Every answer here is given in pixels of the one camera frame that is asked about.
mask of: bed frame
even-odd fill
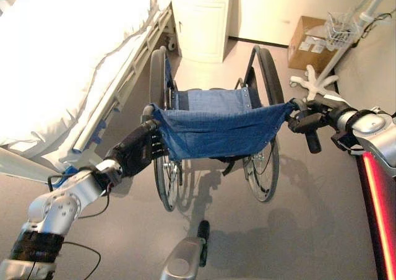
[[[103,160],[95,153],[98,144],[92,142],[91,138],[101,121],[104,121],[106,126],[108,126],[114,111],[120,112],[123,109],[160,35],[164,32],[170,36],[171,40],[176,38],[172,14],[171,4],[164,11],[155,14],[151,29],[146,34],[146,38],[137,50],[137,53],[129,55],[127,61],[109,86],[106,94],[101,99],[73,147],[75,150],[83,151],[78,162],[71,164],[75,168],[96,165]],[[101,137],[104,132],[105,130],[102,129],[98,133],[99,137]],[[0,173],[45,183],[47,182],[48,176],[59,175],[59,172],[55,170],[1,147]]]

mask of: gray floor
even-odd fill
[[[253,44],[229,41],[222,64],[199,64],[172,55],[179,89],[232,89],[243,77]],[[305,91],[290,88],[286,49],[268,47],[288,100]],[[108,128],[100,154],[137,126],[148,102],[148,67],[123,112]],[[198,279],[225,277],[267,279],[377,279],[363,195],[354,158],[331,142],[333,131],[322,128],[322,152],[309,153],[304,136],[283,125],[281,169],[273,200],[256,201],[241,164],[226,177],[217,160],[184,163],[184,199],[168,213],[158,198],[152,165],[116,188],[107,212],[77,221],[67,239],[102,253],[92,279],[158,279],[161,265],[185,236],[195,235],[202,219],[211,223],[207,266]],[[6,257],[31,200],[46,191],[42,185],[0,177],[0,256]],[[105,200],[87,212],[101,209]],[[83,279],[96,256],[65,246],[55,279]]]

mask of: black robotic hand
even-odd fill
[[[141,172],[151,161],[163,155],[157,120],[140,124],[122,142],[110,150],[105,159],[116,160],[123,168],[122,177],[131,177]]]

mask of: cabinet door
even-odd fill
[[[176,0],[174,6],[183,57],[201,62],[222,62],[225,3],[214,0]]]

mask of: white bed sheet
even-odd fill
[[[139,43],[142,35],[120,47],[142,30],[150,2],[18,0],[0,18],[0,85],[7,94],[0,100],[0,145],[31,158],[70,129],[77,137]]]

